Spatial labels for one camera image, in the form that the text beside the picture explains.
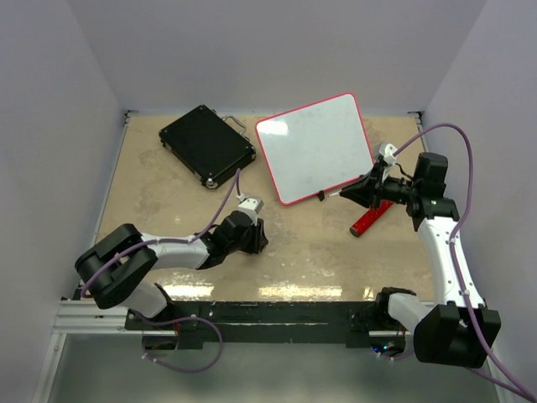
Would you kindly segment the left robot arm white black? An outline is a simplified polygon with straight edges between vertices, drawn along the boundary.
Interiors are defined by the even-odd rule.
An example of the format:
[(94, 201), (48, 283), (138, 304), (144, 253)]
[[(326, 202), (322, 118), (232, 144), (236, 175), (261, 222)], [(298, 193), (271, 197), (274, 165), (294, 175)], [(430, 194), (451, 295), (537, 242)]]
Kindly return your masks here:
[(174, 319), (173, 302), (161, 285), (145, 279), (150, 270), (210, 269), (229, 254), (260, 254), (268, 244), (263, 219), (238, 210), (209, 232), (186, 238), (160, 238), (125, 223), (83, 253), (75, 270), (84, 282), (81, 294), (89, 293), (100, 309), (124, 306), (165, 329)]

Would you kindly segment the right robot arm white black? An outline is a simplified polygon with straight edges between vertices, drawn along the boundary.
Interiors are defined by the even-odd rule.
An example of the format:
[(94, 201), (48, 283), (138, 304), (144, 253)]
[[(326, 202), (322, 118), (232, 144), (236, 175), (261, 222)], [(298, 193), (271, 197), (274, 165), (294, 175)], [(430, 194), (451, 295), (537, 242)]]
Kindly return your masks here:
[(456, 203), (444, 196), (447, 169), (446, 157), (423, 152), (411, 179), (394, 178), (387, 174), (388, 164), (378, 160), (339, 194), (371, 209), (382, 202), (405, 206), (430, 261), (434, 306), (426, 306), (411, 290), (384, 287), (373, 310), (376, 324), (385, 330), (401, 324), (411, 333), (412, 349), (422, 363), (479, 369), (501, 319), (487, 308), (472, 282), (461, 248)]

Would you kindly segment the whiteboard with pink frame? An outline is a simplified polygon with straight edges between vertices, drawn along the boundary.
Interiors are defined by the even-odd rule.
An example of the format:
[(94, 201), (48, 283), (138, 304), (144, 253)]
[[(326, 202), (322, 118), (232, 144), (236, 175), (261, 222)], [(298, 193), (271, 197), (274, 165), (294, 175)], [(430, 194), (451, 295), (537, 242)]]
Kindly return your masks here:
[(373, 167), (372, 148), (351, 92), (263, 118), (255, 133), (284, 206), (344, 186)]

